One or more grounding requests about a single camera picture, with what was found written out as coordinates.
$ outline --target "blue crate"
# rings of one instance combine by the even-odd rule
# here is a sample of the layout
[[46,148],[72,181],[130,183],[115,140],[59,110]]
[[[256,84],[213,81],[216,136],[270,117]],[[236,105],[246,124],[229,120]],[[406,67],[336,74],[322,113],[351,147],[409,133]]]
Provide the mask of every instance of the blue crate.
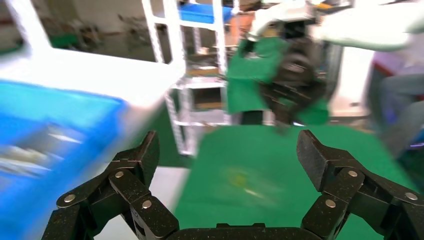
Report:
[[[223,22],[227,23],[232,17],[231,7],[222,7]],[[214,9],[211,4],[187,3],[180,7],[181,20],[196,23],[213,24]]]
[[18,143],[51,124],[81,133],[80,144],[68,147],[60,164],[41,177],[0,176],[7,179],[0,188],[0,239],[28,239],[56,199],[122,134],[120,115],[126,109],[117,98],[0,81],[0,145]]

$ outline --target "yellow object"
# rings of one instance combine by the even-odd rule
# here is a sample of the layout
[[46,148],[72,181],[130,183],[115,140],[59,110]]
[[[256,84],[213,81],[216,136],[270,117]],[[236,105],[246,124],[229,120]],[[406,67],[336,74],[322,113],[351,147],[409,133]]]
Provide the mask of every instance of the yellow object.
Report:
[[316,5],[317,8],[319,9],[331,9],[333,6],[325,4],[325,3],[320,3],[318,5]]

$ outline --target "metal screw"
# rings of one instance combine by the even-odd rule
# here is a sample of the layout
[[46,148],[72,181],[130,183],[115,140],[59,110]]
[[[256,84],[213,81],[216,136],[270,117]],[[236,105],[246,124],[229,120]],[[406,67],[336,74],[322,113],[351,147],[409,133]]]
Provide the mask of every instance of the metal screw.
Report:
[[335,208],[336,207],[336,203],[333,200],[330,200],[330,199],[328,199],[328,200],[325,201],[325,205],[327,205],[330,208]]
[[355,171],[349,171],[349,175],[352,177],[357,177],[358,174]]
[[70,194],[70,195],[67,195],[65,197],[64,201],[65,201],[65,203],[69,203],[69,202],[72,202],[74,199],[75,199],[75,195],[74,194]]
[[146,200],[146,201],[143,202],[142,206],[143,206],[144,209],[148,209],[148,208],[150,208],[151,205],[152,205],[152,202],[150,200]]
[[122,172],[122,171],[119,171],[119,172],[117,172],[116,174],[115,174],[115,177],[116,178],[120,178],[120,177],[122,177],[124,175],[124,173]]
[[415,195],[415,194],[413,194],[413,193],[411,193],[411,192],[407,192],[407,193],[405,193],[405,196],[406,196],[407,198],[411,199],[411,200],[418,200],[417,195]]

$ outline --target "shelf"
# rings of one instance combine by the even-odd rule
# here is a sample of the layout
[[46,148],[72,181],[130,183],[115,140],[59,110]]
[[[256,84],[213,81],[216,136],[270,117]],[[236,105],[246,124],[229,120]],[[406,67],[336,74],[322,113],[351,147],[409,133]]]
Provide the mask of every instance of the shelf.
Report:
[[180,126],[223,126],[228,125],[224,121],[225,111],[221,109],[207,110],[207,111],[193,111],[188,112],[182,110],[178,113],[177,125]]
[[178,89],[215,89],[223,88],[227,82],[216,76],[195,76],[188,77],[185,79],[186,82],[182,82],[177,85]]
[[[157,14],[153,16],[153,21],[156,24],[165,24],[165,25],[169,24],[168,21],[163,16],[161,16],[161,14]],[[212,31],[215,31],[217,28],[213,23],[203,23],[203,22],[195,22],[195,21],[180,20],[179,24],[184,27],[209,29]]]
[[[239,45],[239,41],[240,41],[240,38],[242,38],[241,36],[240,37],[236,37],[236,36],[233,36],[230,32],[227,32],[226,34],[225,34],[225,47],[226,48],[233,48],[233,47],[237,47],[238,45]],[[212,46],[212,48],[217,48],[217,45],[216,44],[214,44],[213,46]]]

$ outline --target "green table cover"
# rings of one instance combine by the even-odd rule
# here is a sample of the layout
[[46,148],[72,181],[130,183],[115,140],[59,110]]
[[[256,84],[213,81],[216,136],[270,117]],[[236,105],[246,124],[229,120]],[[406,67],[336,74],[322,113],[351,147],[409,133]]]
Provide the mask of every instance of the green table cover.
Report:
[[[244,125],[206,135],[175,211],[181,229],[217,223],[299,227],[320,195],[297,159],[302,129],[292,127],[279,135],[273,127]],[[370,171],[416,190],[374,136],[345,126],[307,129],[323,144],[349,151]],[[383,238],[352,215],[337,239]]]

